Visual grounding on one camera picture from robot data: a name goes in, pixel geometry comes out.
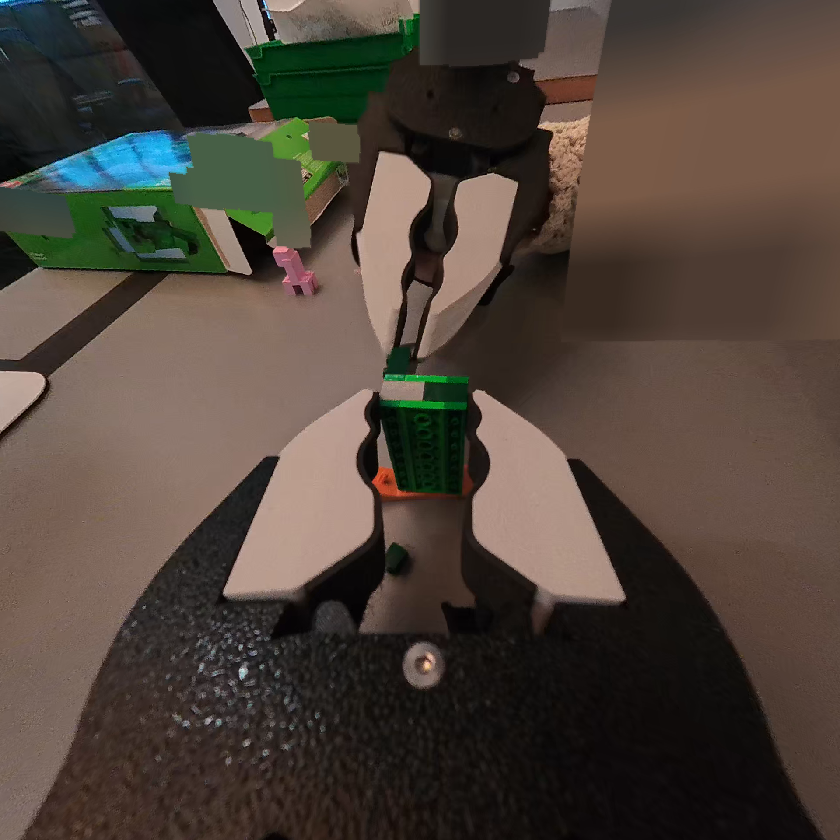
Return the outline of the white paper bag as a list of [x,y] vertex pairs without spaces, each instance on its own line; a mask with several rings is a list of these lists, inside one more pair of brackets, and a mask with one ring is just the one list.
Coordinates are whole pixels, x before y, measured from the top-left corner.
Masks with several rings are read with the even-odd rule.
[[389,35],[419,11],[418,1],[266,1],[283,44]]

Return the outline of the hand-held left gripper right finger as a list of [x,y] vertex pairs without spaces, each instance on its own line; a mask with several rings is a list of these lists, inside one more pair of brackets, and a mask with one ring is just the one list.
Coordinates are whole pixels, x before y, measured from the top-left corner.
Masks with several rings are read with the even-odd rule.
[[623,605],[627,596],[570,462],[545,433],[489,393],[467,416],[468,494],[461,577],[475,604],[461,631],[543,634],[558,606]]

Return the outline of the brown cardboard sheet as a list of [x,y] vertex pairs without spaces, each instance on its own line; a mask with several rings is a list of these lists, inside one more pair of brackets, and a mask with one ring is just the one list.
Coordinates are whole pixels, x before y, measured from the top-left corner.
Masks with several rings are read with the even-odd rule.
[[594,99],[597,75],[536,80],[548,106],[591,102]]

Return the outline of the green lego set box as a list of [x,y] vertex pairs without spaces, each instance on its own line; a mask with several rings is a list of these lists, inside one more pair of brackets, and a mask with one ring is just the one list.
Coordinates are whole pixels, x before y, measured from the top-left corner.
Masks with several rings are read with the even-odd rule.
[[313,224],[348,181],[347,164],[317,161],[301,119],[128,133],[2,182],[2,231],[39,267],[167,270],[249,276],[278,245],[271,215],[178,203],[172,175],[192,166],[199,133],[270,144],[301,166]]

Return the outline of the person's right forearm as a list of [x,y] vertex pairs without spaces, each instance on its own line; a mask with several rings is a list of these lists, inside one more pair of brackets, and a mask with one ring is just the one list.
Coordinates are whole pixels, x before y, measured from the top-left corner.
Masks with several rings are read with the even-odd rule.
[[549,215],[531,243],[544,256],[571,249],[590,116],[574,121],[543,122],[541,130],[552,133],[549,146]]

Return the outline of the pink lego pig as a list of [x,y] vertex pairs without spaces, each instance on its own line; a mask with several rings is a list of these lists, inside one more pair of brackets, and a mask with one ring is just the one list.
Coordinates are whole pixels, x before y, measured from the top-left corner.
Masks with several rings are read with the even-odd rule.
[[319,283],[313,271],[306,269],[298,251],[286,246],[273,248],[272,255],[279,268],[286,274],[282,287],[291,297],[313,297]]

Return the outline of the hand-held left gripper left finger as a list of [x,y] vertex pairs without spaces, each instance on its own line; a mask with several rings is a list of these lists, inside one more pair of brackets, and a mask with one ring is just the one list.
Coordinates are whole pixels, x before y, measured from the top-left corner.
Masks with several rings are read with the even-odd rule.
[[313,614],[342,604],[358,627],[382,582],[379,399],[363,389],[322,415],[279,454],[223,588],[229,602],[280,601]]

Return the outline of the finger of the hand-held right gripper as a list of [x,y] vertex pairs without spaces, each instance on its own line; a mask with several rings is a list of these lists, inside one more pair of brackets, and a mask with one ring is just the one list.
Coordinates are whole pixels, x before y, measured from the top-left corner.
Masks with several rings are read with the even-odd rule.
[[416,351],[430,357],[461,330],[501,270],[501,251],[518,182],[497,173],[461,181],[453,210],[455,242],[443,258],[443,279],[432,297]]
[[430,177],[409,157],[378,153],[356,244],[366,309],[384,355],[398,342],[403,280],[413,258],[412,228],[431,193]]

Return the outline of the green lego assembly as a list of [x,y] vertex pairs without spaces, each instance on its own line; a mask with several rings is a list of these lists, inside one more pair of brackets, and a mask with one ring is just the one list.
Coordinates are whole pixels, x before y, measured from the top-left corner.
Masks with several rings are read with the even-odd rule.
[[387,357],[379,391],[381,429],[397,488],[421,495],[463,491],[469,378],[414,372],[413,347]]

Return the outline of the dark printed box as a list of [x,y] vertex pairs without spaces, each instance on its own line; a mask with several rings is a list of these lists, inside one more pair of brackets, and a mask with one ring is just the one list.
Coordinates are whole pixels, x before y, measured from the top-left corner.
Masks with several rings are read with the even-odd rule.
[[1,180],[183,126],[101,2],[1,2]]

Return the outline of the white rounded board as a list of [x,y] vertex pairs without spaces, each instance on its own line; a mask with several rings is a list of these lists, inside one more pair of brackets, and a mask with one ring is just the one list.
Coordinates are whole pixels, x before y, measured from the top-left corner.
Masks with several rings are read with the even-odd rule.
[[1,371],[1,435],[46,393],[47,378],[34,371]]

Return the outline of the black board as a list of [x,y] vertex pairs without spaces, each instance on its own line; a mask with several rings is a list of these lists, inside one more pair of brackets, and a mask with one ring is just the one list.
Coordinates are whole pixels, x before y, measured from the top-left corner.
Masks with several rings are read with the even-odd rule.
[[99,5],[185,128],[250,122],[259,86],[214,2]]

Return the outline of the orange lego brick separator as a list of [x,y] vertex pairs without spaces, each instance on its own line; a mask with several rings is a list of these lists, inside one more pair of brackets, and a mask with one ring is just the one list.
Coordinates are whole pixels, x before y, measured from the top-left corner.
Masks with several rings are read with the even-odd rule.
[[464,468],[461,491],[455,494],[401,490],[396,484],[394,470],[386,467],[380,467],[373,479],[373,487],[379,492],[383,501],[454,500],[467,497],[473,486],[474,483],[467,467]]

